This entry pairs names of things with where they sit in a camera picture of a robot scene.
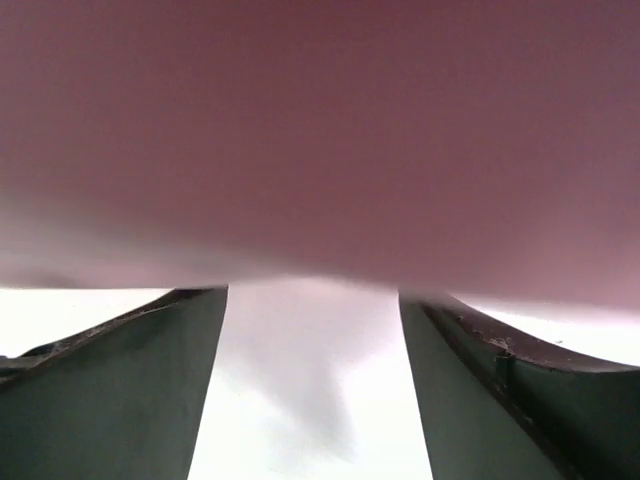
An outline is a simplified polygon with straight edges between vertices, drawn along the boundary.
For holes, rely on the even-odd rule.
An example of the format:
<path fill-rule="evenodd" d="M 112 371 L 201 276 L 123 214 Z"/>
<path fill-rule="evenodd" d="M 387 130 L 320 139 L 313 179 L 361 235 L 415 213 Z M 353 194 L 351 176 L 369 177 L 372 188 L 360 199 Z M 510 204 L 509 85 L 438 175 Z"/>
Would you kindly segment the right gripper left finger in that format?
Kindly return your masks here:
<path fill-rule="evenodd" d="M 2 478 L 186 478 L 227 297 L 173 290 L 3 358 Z"/>

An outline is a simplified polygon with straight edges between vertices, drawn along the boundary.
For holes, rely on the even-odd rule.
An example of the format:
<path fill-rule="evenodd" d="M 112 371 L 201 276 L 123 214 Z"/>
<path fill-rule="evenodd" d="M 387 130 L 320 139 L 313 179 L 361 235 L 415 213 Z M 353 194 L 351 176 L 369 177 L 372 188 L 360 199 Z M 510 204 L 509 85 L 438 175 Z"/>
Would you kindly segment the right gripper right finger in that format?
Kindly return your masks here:
<path fill-rule="evenodd" d="M 635 479 L 639 370 L 577 353 L 459 301 L 399 301 L 438 480 Z"/>

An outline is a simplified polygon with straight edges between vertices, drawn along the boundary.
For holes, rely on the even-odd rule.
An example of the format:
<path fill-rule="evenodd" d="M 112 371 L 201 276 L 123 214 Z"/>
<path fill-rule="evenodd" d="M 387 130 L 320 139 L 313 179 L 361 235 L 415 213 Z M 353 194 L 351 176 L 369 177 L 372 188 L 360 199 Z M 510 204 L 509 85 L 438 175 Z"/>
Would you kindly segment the pink satin rose pillowcase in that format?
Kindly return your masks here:
<path fill-rule="evenodd" d="M 5 1 L 1 281 L 639 306 L 635 1 Z"/>

